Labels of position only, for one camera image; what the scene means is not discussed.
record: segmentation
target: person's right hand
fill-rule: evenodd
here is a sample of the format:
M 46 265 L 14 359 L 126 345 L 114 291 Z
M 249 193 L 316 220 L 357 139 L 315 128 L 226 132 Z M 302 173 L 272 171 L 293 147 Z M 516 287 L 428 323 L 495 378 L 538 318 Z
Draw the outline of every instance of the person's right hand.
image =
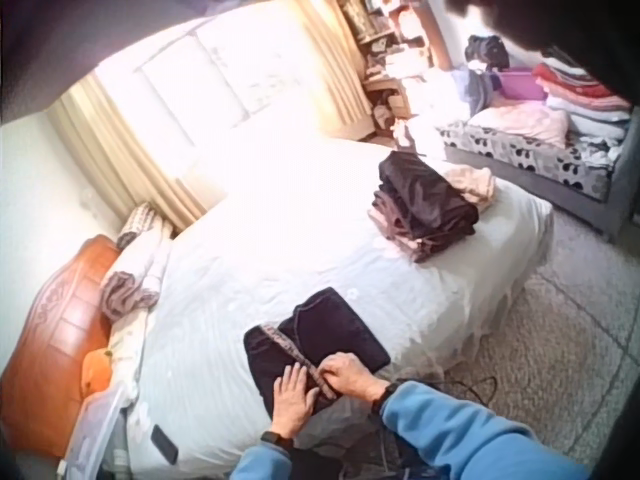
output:
M 318 372 L 343 395 L 373 403 L 378 400 L 389 382 L 374 377 L 353 353 L 335 353 L 325 358 Z

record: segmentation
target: white wall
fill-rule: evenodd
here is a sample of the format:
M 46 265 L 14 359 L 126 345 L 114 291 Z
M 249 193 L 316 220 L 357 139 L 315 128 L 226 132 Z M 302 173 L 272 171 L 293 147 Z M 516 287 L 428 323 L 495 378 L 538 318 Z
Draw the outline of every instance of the white wall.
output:
M 120 226 L 43 113 L 3 126 L 1 134 L 0 372 L 42 284 L 86 239 L 114 238 Z
M 470 8 L 467 17 L 461 18 L 445 10 L 444 0 L 429 0 L 429 5 L 438 20 L 449 55 L 451 55 L 451 61 L 455 66 L 465 63 L 464 48 L 467 46 L 467 39 L 470 35 L 494 35 L 494 32 L 482 22 L 477 9 Z M 509 39 L 501 37 L 511 57 L 512 67 L 534 67 L 540 63 L 542 57 L 539 53 L 523 50 L 510 42 Z

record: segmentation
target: phone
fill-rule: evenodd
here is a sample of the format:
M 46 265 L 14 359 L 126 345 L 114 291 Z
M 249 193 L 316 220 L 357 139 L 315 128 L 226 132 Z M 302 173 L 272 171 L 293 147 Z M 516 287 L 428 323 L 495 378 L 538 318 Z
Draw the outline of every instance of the phone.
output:
M 158 425 L 153 426 L 153 431 L 151 432 L 151 441 L 156 446 L 162 456 L 169 462 L 171 465 L 175 465 L 178 461 L 178 447 L 176 447 L 175 443 L 173 443 L 167 434 L 162 431 L 162 429 Z

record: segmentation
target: wooden headboard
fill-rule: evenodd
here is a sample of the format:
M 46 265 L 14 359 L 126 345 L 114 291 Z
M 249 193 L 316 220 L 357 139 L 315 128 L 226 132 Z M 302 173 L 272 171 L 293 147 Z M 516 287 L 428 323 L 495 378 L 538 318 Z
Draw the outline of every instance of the wooden headboard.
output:
M 109 342 L 100 282 L 118 255 L 107 237 L 88 240 L 36 296 L 0 379 L 0 421 L 14 451 L 64 457 L 82 404 L 82 360 Z

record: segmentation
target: window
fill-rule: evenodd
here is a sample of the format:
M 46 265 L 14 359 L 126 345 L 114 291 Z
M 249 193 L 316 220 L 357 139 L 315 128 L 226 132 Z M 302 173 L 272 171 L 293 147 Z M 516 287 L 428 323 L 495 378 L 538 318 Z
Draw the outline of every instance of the window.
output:
M 300 87 L 298 28 L 284 4 L 258 3 L 153 35 L 97 73 L 149 153 L 179 176 Z

